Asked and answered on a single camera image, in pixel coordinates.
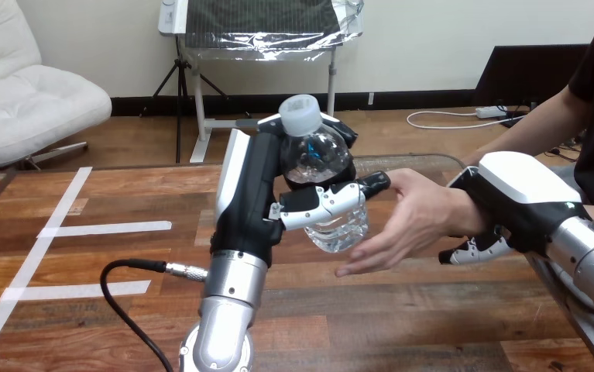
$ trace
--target person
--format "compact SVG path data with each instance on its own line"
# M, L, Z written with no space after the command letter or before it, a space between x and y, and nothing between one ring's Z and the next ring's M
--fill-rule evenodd
M573 186L581 188L586 209L594 215L594 38L566 88L464 162L477 164L494 151L537 155L584 129ZM336 276L388 270L443 236L475 236L487 227L487 217L464 191L439 186L413 170L393 170L388 175L397 193L393 214L381 233L351 251Z

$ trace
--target white tape line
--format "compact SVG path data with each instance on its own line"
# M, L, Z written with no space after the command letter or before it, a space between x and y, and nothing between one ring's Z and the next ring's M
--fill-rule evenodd
M72 182L69 184L69 187L64 192L64 196L60 199L60 202L55 207L53 214L46 222L46 229L48 228L57 228L62 225L62 221L66 217L67 213L70 210L70 207L75 202L77 194L82 189L84 182L89 177L91 173L91 167L87 168L80 168L78 172L75 174ZM25 288L27 287L30 279L34 275L36 268L39 267L43 256L46 254L48 247L53 242L53 237L48 236L44 238L39 238L34 243L34 246L28 253L26 260L23 261L23 265L19 268L19 272L16 273L14 279L12 279L12 283L9 284L11 288ZM16 302L18 301L17 298L13 298L11 301L1 301L0 302L0 331L2 331L2 327L5 326L7 319L12 314L14 307L16 307Z
M146 231L171 230L169 221L152 222L132 222L132 223L112 223L109 225L89 225L89 226L64 226L56 228L45 228L41 230L37 238L48 236L83 236L83 235L102 235L102 234L123 234L140 233Z
M149 289L151 281L124 281L108 283L112 296L141 295ZM0 301L64 300L69 298L103 297L100 284L57 285L51 287L7 288Z

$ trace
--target white armchair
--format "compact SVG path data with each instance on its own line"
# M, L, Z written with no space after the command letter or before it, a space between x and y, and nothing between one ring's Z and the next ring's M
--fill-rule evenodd
M0 0L0 167L41 161L87 146L79 143L31 157L109 118L112 102L97 85L41 65L32 31L15 0Z

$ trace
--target white wall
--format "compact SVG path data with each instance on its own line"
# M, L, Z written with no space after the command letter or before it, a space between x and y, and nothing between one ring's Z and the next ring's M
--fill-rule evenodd
M112 97L151 95L173 65L173 39L157 31L160 0L19 4L44 64ZM340 49L338 91L471 89L495 45L588 43L594 34L594 0L366 0L364 17L365 34ZM230 95L317 93L327 64L218 60L202 72ZM175 92L174 78L163 94Z

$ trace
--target human arm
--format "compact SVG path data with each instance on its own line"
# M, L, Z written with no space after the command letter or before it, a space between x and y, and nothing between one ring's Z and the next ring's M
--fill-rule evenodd
M588 125L590 110L588 102L566 87L502 136L462 160L465 164L476 165L484 155L496 151L538 155L579 134Z
M388 172L397 205L383 231L359 244L335 275L387 270L444 236L474 236L486 220L463 190L435 184L410 169Z

